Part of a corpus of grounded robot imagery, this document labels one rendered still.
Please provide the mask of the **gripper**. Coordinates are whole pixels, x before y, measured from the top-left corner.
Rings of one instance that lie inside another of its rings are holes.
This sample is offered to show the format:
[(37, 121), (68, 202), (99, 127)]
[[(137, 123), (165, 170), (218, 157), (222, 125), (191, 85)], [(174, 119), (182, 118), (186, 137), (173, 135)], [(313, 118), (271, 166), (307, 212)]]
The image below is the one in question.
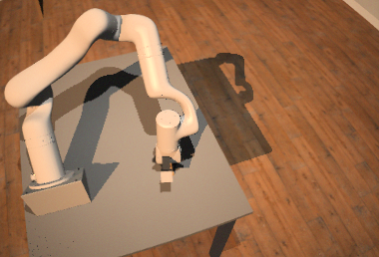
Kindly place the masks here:
[(181, 161), (185, 160), (185, 158), (182, 156), (181, 144), (179, 145), (179, 148), (175, 152), (172, 152), (171, 154), (166, 154), (165, 152), (162, 153), (158, 149), (158, 146), (156, 145), (156, 156), (153, 158), (153, 162), (154, 163), (162, 163), (162, 156), (169, 156), (170, 157), (170, 163), (173, 165), (173, 171), (175, 171), (175, 168), (177, 166), (177, 162), (180, 163)]

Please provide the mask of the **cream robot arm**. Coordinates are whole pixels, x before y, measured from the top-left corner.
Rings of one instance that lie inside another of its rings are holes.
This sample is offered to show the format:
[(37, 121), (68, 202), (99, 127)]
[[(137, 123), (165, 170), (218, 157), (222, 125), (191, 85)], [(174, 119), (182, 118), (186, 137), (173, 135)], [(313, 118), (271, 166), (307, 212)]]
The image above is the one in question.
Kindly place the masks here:
[(18, 109), (28, 107), (22, 131), (34, 170), (29, 183), (31, 189), (57, 185), (75, 175), (73, 170), (64, 169), (58, 149), (51, 122), (51, 85), (80, 63), (99, 39), (135, 43), (148, 96), (173, 100), (182, 107), (184, 115), (181, 117), (172, 110), (158, 113), (157, 142), (160, 151), (176, 151), (182, 137), (199, 130), (193, 102), (170, 83), (155, 22), (143, 15), (112, 15), (102, 9), (90, 9), (77, 19), (61, 44), (14, 76), (5, 87), (4, 95), (9, 105)]

